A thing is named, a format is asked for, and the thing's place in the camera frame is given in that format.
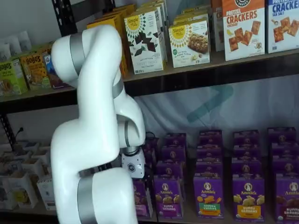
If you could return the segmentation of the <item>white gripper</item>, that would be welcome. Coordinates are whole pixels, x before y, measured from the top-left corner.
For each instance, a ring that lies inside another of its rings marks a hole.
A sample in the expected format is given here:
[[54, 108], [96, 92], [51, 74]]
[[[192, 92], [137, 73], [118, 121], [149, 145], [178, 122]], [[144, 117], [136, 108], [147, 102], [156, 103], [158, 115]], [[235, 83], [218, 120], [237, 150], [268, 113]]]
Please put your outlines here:
[[133, 179], [142, 179], [144, 177], [149, 185], [153, 184], [154, 169], [149, 164], [145, 164], [142, 150], [130, 155], [122, 154], [121, 162], [122, 167], [128, 170]]

